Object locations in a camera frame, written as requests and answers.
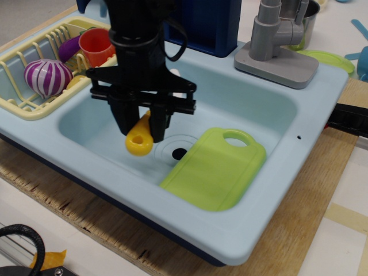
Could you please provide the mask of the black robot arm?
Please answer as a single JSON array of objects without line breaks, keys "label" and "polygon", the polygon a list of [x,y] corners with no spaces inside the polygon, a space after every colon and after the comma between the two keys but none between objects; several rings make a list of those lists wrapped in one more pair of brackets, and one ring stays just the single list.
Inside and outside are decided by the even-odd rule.
[{"label": "black robot arm", "polygon": [[[138,123],[139,107],[148,107],[154,142],[164,139],[173,113],[193,114],[195,83],[170,72],[166,61],[177,61],[187,47],[184,28],[170,17],[174,1],[106,1],[110,42],[117,65],[87,70],[91,96],[107,101],[123,135]],[[179,51],[169,57],[164,45],[164,24],[182,36]]]}]

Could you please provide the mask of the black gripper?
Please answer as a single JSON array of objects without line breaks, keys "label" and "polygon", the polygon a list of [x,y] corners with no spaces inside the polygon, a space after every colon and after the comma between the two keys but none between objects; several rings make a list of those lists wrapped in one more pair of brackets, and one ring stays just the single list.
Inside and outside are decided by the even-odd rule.
[{"label": "black gripper", "polygon": [[161,37],[113,40],[117,65],[87,70],[95,99],[109,102],[120,132],[127,135],[140,119],[139,106],[150,108],[154,143],[161,142],[174,112],[193,114],[195,83],[176,76],[166,66]]}]

